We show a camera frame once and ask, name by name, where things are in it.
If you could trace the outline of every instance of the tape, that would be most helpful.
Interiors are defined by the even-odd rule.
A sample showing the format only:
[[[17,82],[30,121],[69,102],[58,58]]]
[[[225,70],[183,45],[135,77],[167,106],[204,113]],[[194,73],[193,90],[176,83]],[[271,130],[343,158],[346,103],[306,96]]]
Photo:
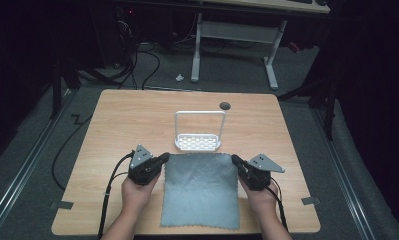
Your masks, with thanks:
[[[315,206],[315,205],[318,205],[318,204],[321,203],[321,201],[320,201],[320,199],[318,197],[317,198],[315,198],[315,197],[307,197],[307,198],[302,198],[301,200],[302,200],[302,203],[304,205],[313,204]]]
[[[53,201],[52,204],[50,204],[50,209],[68,209],[71,210],[72,206],[74,203],[72,202],[65,202],[65,201],[60,201],[60,202],[55,202]]]

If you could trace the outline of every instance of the desk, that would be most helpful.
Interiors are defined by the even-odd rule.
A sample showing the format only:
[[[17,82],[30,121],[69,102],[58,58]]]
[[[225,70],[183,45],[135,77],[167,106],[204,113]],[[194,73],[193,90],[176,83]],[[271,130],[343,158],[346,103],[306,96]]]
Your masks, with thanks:
[[[298,3],[286,0],[201,0],[202,2],[212,2],[221,4],[232,4],[248,7],[271,8],[284,11],[300,11],[306,13],[323,13],[330,12],[327,6],[320,6],[313,2],[312,4]],[[198,14],[196,26],[196,46],[193,55],[191,81],[199,81],[200,73],[200,42],[202,37],[222,38],[237,41],[250,41],[259,43],[270,43],[272,48],[268,53],[268,57],[264,57],[264,66],[267,72],[270,88],[278,89],[276,76],[273,69],[273,60],[276,55],[287,20],[282,20],[278,28],[257,27],[251,25],[219,23],[213,21],[202,21],[202,14]]]
[[[53,222],[56,235],[97,234],[103,193],[116,163],[142,144],[155,156],[164,152],[182,153],[175,147],[174,113],[179,110],[220,110],[228,102],[231,109],[217,152],[251,159],[264,153],[285,168],[274,173],[283,193],[283,205],[291,232],[317,232],[320,223],[313,205],[301,199],[309,191],[277,98],[269,94],[205,93],[105,90],[98,101],[68,186],[62,198],[73,202],[71,210],[59,209]],[[119,172],[128,169],[127,160]],[[153,190],[152,199],[136,229],[137,234],[240,234],[259,233],[246,193],[239,183],[240,229],[210,227],[160,227],[165,174]],[[117,178],[109,199],[105,230],[121,209]]]

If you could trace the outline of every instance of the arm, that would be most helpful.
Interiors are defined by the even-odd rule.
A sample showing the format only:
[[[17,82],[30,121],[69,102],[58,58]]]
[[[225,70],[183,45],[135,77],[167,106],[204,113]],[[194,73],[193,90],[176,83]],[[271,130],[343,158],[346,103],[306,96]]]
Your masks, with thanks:
[[[264,240],[292,239],[277,217],[277,201],[274,196],[266,189],[262,191],[249,190],[248,186],[241,179],[240,183],[248,195],[248,201],[252,211],[258,218],[262,238]],[[270,184],[268,187],[277,193],[277,187],[274,183]]]
[[[137,220],[150,201],[150,196],[158,181],[156,176],[148,185],[135,184],[126,178],[121,186],[122,209],[118,217],[103,235],[102,240],[127,240],[133,239]]]

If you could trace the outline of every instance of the metal rail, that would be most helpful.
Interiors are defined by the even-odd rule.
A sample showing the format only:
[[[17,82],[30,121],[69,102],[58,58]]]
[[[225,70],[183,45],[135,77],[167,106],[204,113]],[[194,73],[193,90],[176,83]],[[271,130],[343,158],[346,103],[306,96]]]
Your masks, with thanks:
[[[14,180],[12,181],[12,183],[6,190],[6,193],[2,197],[2,200],[0,201],[0,228],[3,222],[5,221],[6,217],[8,216],[9,212],[11,211],[16,200],[18,199],[19,195],[21,194],[22,190],[24,189],[24,186],[29,180],[31,174],[33,173],[34,168],[39,162],[44,147],[48,139],[50,138],[53,130],[55,129],[57,123],[59,122],[62,113],[72,102],[76,93],[77,92],[75,90],[66,91],[63,101],[64,104],[61,111],[53,119],[49,120],[45,129],[41,133],[40,137],[37,139],[36,143],[34,144],[34,147],[31,150],[30,154],[25,159],[24,164],[21,166]]]
[[[367,221],[367,217],[365,216],[364,209],[362,208],[361,202],[357,197],[354,188],[349,181],[348,174],[346,173],[342,161],[334,147],[332,141],[327,138],[326,133],[324,132],[324,120],[320,115],[317,109],[310,109],[314,120],[320,126],[319,132],[321,136],[324,138],[324,142],[326,143],[326,147],[329,150],[332,160],[333,170],[335,172],[336,178],[339,181],[340,188],[345,197],[346,203],[348,204],[349,210],[351,211],[352,218],[355,221],[355,225],[361,235],[362,239],[376,239],[369,222]]]

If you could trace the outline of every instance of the white basket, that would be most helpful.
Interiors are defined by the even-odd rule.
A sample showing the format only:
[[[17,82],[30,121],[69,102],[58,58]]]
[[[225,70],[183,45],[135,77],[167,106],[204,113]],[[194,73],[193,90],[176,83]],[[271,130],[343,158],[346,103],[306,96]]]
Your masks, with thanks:
[[[178,133],[178,116],[181,114],[221,114],[221,126],[219,135]],[[181,151],[213,152],[221,145],[221,134],[223,132],[226,113],[224,111],[178,111],[175,113],[175,146]]]

